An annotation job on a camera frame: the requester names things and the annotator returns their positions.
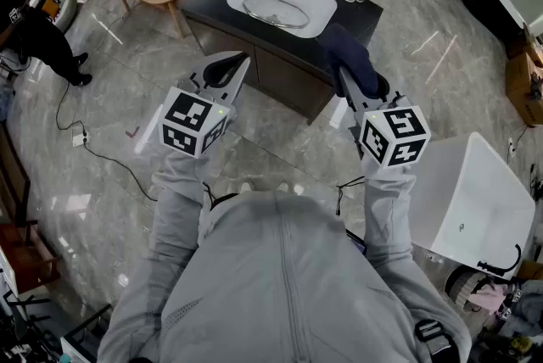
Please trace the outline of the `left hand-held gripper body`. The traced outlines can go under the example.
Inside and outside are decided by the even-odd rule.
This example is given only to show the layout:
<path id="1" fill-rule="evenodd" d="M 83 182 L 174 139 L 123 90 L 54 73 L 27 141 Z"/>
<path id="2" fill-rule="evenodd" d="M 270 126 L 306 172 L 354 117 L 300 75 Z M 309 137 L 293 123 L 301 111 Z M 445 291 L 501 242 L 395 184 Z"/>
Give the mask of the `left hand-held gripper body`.
<path id="1" fill-rule="evenodd" d="M 159 117 L 160 143 L 199 158 L 226 131 L 236 115 L 236 81 L 213 87 L 194 78 L 168 92 Z"/>

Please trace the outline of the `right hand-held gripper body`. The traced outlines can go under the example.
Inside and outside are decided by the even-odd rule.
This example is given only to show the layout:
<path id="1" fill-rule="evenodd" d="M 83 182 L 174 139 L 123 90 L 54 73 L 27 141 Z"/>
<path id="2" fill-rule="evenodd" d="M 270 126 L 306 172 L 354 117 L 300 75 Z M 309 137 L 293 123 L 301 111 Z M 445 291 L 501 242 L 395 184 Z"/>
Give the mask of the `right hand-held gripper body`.
<path id="1" fill-rule="evenodd" d="M 419 106 L 396 93 L 389 102 L 372 100 L 351 105 L 355 125 L 350 132 L 362 159 L 380 169 L 416 164 L 431 138 Z"/>

